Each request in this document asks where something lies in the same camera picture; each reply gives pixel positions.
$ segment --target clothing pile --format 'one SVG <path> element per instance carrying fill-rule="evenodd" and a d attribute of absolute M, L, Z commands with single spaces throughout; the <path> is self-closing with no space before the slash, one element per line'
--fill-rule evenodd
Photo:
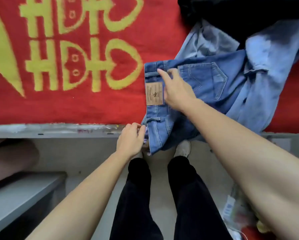
<path fill-rule="evenodd" d="M 162 83 L 157 68 L 177 68 L 197 98 L 261 133 L 271 122 L 292 65 L 299 59 L 299 0 L 178 0 L 195 23 L 175 60 L 145 64 L 145 85 Z M 164 102 L 147 104 L 142 124 L 151 154 L 201 140 L 195 126 Z"/>

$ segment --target black pants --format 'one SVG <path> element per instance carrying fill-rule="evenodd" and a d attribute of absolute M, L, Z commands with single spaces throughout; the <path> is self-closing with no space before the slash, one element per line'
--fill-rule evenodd
<path fill-rule="evenodd" d="M 110 240 L 163 239 L 149 212 L 151 174 L 146 161 L 131 160 L 128 172 Z M 175 240 L 232 240 L 206 185 L 186 157 L 170 161 L 168 180 L 177 210 Z"/>

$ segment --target back pocket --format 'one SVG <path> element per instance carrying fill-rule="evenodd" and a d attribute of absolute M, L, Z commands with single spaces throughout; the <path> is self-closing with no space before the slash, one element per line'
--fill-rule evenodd
<path fill-rule="evenodd" d="M 215 62 L 178 66 L 180 76 L 191 85 L 197 98 L 219 100 L 227 82 L 227 76 Z"/>

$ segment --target white sneaker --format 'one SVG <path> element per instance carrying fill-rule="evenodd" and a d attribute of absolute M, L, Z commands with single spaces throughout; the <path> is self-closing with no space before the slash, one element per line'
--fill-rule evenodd
<path fill-rule="evenodd" d="M 190 141 L 184 140 L 177 145 L 174 157 L 177 156 L 188 157 L 188 155 L 190 154 L 190 150 L 191 150 Z"/>
<path fill-rule="evenodd" d="M 140 151 L 140 152 L 137 153 L 134 157 L 132 157 L 131 160 L 134 159 L 134 158 L 143 158 L 143 153 L 142 153 L 142 151 Z"/>

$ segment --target hand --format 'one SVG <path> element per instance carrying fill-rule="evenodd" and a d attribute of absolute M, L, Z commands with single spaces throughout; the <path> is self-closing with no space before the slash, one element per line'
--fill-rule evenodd
<path fill-rule="evenodd" d="M 144 143 L 145 129 L 145 125 L 127 124 L 117 140 L 116 153 L 128 159 L 139 153 Z"/>
<path fill-rule="evenodd" d="M 157 69 L 157 72 L 165 82 L 164 99 L 166 103 L 173 109 L 183 112 L 187 104 L 196 98 L 192 87 L 179 76 L 176 68 L 168 70 L 173 75 L 173 79 L 161 69 Z"/>

